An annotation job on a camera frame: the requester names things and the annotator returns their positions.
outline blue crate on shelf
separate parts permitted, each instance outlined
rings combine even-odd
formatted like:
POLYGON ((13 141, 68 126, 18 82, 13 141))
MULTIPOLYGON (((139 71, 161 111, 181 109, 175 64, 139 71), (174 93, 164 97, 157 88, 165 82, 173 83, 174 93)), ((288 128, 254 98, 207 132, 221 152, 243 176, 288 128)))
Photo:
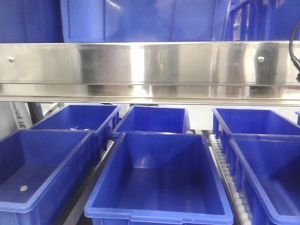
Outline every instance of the blue crate on shelf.
POLYGON ((299 0, 232 0, 226 40, 289 40, 299 11, 299 0))
POLYGON ((296 114, 298 115, 297 124, 300 125, 300 111, 296 111, 296 114))
POLYGON ((134 105, 112 135, 118 139, 122 132, 127 131, 186 133, 189 130, 187 109, 134 105))
POLYGON ((0 224, 57 224, 93 166, 91 132, 20 130, 0 141, 0 224))
POLYGON ((0 43, 63 42, 59 0, 1 0, 0 43))
POLYGON ((229 0, 61 0, 65 42, 225 40, 229 0))
POLYGON ((213 113, 213 132, 220 136, 228 162, 230 138, 300 140, 300 126, 273 110, 215 108, 213 113))
POLYGON ((206 137, 123 133, 85 206, 93 225, 232 225, 206 137))
POLYGON ((300 224, 300 142, 231 139, 236 188, 253 225, 300 224))
POLYGON ((101 159, 102 150, 106 150, 112 130, 119 123, 118 105, 82 104, 68 105, 48 118, 40 121, 31 129, 43 130, 88 130, 95 134, 97 151, 95 164, 101 159))

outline hole in bin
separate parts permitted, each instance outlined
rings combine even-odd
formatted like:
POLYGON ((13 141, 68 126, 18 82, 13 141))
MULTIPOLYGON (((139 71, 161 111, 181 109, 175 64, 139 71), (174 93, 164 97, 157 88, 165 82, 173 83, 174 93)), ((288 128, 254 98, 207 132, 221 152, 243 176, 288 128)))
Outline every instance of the hole in bin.
POLYGON ((20 187, 20 191, 26 191, 28 189, 27 185, 23 185, 20 187))

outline screw head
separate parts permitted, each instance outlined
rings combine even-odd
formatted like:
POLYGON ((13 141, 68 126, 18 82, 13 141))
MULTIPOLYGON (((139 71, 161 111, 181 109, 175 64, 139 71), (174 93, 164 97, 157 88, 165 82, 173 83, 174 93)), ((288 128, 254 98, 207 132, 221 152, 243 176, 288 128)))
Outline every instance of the screw head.
POLYGON ((258 60, 260 63, 262 63, 262 62, 264 62, 264 57, 263 57, 263 56, 258 56, 258 57, 257 57, 257 60, 258 60))
POLYGON ((9 58, 8 58, 8 61, 9 61, 9 62, 14 62, 14 60, 15 60, 14 57, 9 57, 9 58))

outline stainless steel rail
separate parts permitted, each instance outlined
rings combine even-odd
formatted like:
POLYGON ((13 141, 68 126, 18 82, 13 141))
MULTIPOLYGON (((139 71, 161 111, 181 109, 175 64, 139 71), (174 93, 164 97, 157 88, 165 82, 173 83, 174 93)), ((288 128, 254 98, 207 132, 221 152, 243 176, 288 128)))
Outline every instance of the stainless steel rail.
POLYGON ((286 41, 0 44, 0 101, 300 105, 297 73, 286 41))

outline blue plastic bin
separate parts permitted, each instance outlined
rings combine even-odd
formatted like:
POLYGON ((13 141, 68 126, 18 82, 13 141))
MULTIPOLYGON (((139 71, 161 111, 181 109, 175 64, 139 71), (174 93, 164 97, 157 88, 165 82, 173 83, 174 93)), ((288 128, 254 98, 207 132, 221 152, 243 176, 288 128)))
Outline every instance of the blue plastic bin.
POLYGON ((232 0, 226 39, 289 40, 299 11, 299 0, 232 0))
POLYGON ((230 138, 300 140, 300 126, 273 110, 215 108, 213 113, 213 132, 217 139, 220 134, 227 162, 230 162, 227 152, 230 138))
POLYGON ((300 125, 300 111, 296 111, 296 114, 298 115, 297 124, 300 125))
POLYGON ((40 121, 31 129, 44 130, 87 130, 95 134, 98 144, 95 152, 95 164, 101 159, 102 150, 106 150, 112 129, 119 122, 118 105, 68 105, 50 117, 40 121))
POLYGON ((0 43, 62 42, 59 0, 1 0, 0 43))
POLYGON ((229 0, 61 0, 65 42, 225 40, 229 0))
POLYGON ((230 140, 252 225, 300 224, 300 142, 230 140))
POLYGON ((153 106, 132 106, 112 131, 118 139, 122 132, 186 133, 190 130, 188 110, 153 106))
POLYGON ((93 225, 232 225, 205 136, 123 133, 84 209, 93 225))
POLYGON ((0 141, 0 224, 57 224, 93 165, 92 136, 20 130, 0 141))

